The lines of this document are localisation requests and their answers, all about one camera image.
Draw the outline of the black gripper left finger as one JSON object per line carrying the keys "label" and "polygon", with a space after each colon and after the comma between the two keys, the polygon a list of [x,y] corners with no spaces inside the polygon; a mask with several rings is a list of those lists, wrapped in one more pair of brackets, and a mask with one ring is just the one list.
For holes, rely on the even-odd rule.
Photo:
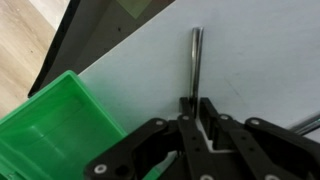
{"label": "black gripper left finger", "polygon": [[[160,173],[158,180],[218,180],[214,154],[205,139],[212,120],[218,116],[207,98],[197,112],[186,97],[179,100],[181,114],[175,120],[152,118],[122,140],[92,159],[84,168],[86,180],[142,180],[165,161],[171,152],[177,157]],[[205,126],[197,128],[198,114]]]}

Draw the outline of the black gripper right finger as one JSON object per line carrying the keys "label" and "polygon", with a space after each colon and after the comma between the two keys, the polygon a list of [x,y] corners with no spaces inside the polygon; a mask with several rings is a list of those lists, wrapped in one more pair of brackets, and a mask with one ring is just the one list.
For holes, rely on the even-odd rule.
{"label": "black gripper right finger", "polygon": [[244,123],[200,99],[200,121],[214,150],[231,150],[248,180],[320,180],[320,144],[264,119]]}

